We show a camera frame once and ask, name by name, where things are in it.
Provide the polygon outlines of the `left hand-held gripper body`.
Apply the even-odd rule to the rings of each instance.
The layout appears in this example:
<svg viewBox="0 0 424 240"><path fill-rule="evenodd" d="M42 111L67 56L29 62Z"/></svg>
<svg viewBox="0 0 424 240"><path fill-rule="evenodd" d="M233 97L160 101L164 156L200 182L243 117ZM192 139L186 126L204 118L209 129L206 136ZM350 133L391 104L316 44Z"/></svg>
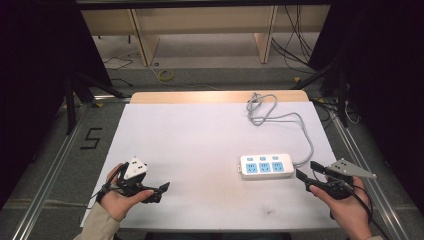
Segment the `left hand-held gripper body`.
<svg viewBox="0 0 424 240"><path fill-rule="evenodd" d="M118 192L129 197L141 191L148 190L148 187L142 184L147 171L147 165L136 157L126 162L122 165L116 182Z"/></svg>

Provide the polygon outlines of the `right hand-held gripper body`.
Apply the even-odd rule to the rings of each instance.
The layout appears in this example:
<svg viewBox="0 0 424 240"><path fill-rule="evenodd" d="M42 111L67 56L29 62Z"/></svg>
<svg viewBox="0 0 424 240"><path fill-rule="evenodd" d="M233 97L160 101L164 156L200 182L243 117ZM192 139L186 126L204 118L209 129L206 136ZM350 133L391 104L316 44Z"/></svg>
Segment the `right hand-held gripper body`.
<svg viewBox="0 0 424 240"><path fill-rule="evenodd" d="M371 173L349 161L340 159L327 166L326 182L312 179L314 186L322 189L336 200L346 199L353 192L353 177L376 179L377 175Z"/></svg>

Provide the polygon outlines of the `person's left hand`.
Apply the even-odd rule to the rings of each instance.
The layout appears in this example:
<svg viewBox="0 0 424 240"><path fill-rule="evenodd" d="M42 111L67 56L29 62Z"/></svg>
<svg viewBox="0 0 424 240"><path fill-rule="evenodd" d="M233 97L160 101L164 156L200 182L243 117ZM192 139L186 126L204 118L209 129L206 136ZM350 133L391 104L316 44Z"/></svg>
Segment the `person's left hand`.
<svg viewBox="0 0 424 240"><path fill-rule="evenodd" d="M100 200L100 205L114 220L121 222L133 206L148 199L153 193L153 190L144 190L134 196L126 197L110 190Z"/></svg>

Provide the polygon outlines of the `white table cover sheet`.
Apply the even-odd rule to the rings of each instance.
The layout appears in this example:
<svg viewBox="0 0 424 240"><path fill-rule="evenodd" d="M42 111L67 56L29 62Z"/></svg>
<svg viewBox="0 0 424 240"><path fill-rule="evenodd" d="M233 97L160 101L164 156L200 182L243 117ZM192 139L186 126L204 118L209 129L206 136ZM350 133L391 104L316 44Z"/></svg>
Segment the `white table cover sheet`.
<svg viewBox="0 0 424 240"><path fill-rule="evenodd" d="M310 102L263 104L280 123L253 125L245 103L129 104L102 171L138 157L147 186L169 182L160 203L139 204L124 229L170 232L258 232L335 227L328 207L296 177L246 180L243 155L287 153L324 166L336 158Z"/></svg>

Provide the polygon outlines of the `aluminium floor rail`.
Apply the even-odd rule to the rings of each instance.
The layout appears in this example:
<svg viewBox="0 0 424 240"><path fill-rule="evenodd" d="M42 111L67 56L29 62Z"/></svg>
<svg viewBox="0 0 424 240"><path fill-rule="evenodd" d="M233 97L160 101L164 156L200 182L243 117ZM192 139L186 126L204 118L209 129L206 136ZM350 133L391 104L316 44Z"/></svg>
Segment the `aluminium floor rail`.
<svg viewBox="0 0 424 240"><path fill-rule="evenodd" d="M405 195L391 169L383 162L370 135L361 124L345 127L334 112L330 112L329 116L325 129L330 134L330 144L336 158L343 157L377 175L376 179L364 179L367 192L372 198L373 219L390 240L412 240L401 214L414 210L415 206Z"/></svg>
<svg viewBox="0 0 424 240"><path fill-rule="evenodd" d="M80 132L82 122L90 110L90 104L82 104L77 110L77 121L73 129L65 136L58 153L56 154L48 172L46 173L35 196L26 208L25 214L21 218L14 232L12 240L28 240L36 221L45 205L45 202L52 191L52 188L59 176L59 173L71 151L72 145Z"/></svg>

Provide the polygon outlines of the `white power strip blue sockets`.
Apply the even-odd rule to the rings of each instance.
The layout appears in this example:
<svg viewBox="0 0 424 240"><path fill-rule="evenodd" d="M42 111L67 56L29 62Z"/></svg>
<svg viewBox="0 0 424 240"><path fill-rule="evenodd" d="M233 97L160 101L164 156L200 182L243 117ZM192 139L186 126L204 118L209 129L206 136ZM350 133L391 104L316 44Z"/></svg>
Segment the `white power strip blue sockets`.
<svg viewBox="0 0 424 240"><path fill-rule="evenodd" d="M294 173L294 165L288 154L243 155L238 172L244 179L289 178Z"/></svg>

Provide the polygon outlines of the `black curtain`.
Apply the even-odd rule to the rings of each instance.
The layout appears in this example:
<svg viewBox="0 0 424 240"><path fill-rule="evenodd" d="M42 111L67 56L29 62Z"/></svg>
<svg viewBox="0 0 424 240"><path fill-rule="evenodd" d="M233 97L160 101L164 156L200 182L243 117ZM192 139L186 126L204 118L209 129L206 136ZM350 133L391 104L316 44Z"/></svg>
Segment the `black curtain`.
<svg viewBox="0 0 424 240"><path fill-rule="evenodd" d="M351 99L386 162L424 215L424 0L328 0L310 66L344 58Z"/></svg>
<svg viewBox="0 0 424 240"><path fill-rule="evenodd" d="M76 0L0 0L0 210L80 74L111 84Z"/></svg>

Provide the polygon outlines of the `black metal stand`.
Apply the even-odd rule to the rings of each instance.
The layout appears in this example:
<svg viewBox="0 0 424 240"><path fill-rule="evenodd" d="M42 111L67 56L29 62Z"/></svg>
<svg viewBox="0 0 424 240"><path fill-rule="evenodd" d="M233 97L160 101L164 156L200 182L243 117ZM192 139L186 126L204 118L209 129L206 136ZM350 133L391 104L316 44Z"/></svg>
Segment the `black metal stand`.
<svg viewBox="0 0 424 240"><path fill-rule="evenodd" d="M337 116L344 127L347 127L347 113L345 111L347 104L347 81L344 74L344 66L342 60L333 60L329 65L314 73L306 80L297 83L292 90L301 90L302 88L323 78L324 82L321 86L321 94L326 95L334 90L338 91Z"/></svg>
<svg viewBox="0 0 424 240"><path fill-rule="evenodd" d="M69 135L76 126L74 94L76 94L76 96L82 103L92 103L94 101L94 95L90 90L91 86L99 88L100 90L103 90L116 98L129 98L129 95L117 91L112 86L102 83L99 80L96 80L95 78L85 73L75 72L69 74L66 80L64 81L65 100L68 118L67 135Z"/></svg>

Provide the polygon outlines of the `person's right hand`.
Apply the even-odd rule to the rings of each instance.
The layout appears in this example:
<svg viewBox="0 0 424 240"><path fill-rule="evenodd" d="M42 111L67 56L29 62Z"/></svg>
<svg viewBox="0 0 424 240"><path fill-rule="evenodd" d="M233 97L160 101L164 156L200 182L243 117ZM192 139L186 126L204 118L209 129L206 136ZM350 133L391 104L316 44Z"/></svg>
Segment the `person's right hand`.
<svg viewBox="0 0 424 240"><path fill-rule="evenodd" d="M335 221L348 237L373 236L368 220L368 213L354 195L342 200L335 200L322 189L311 185L310 191L329 208Z"/></svg>

